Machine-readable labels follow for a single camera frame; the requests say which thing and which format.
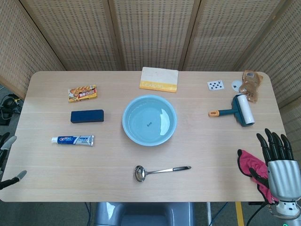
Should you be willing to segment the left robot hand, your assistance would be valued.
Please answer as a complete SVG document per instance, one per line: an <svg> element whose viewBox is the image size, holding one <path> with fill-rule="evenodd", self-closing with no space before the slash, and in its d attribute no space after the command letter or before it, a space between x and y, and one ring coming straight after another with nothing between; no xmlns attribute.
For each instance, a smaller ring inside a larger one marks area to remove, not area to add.
<svg viewBox="0 0 301 226"><path fill-rule="evenodd" d="M3 160L5 159L5 156L7 154L7 151L11 148L12 144L16 141L16 139L17 139L17 136L12 136L10 139L8 139L6 142L4 142L3 146L0 148L0 162L1 163L3 163ZM16 184L17 182L21 181L26 174L27 174L27 171L23 170L17 176L13 177L12 179L1 181L0 189L2 190L13 184Z"/></svg>

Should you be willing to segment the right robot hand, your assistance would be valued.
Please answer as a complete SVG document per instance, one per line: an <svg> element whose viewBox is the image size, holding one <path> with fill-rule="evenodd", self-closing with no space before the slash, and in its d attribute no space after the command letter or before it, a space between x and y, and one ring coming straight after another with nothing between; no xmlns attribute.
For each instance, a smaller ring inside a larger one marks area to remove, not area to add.
<svg viewBox="0 0 301 226"><path fill-rule="evenodd" d="M262 148L266 176L261 176L254 167L250 167L252 178L269 190L271 198L266 199L268 203L300 200L301 171L294 159L290 141L286 135L278 135L268 128L265 129L265 134L267 140L260 133L256 136Z"/></svg>

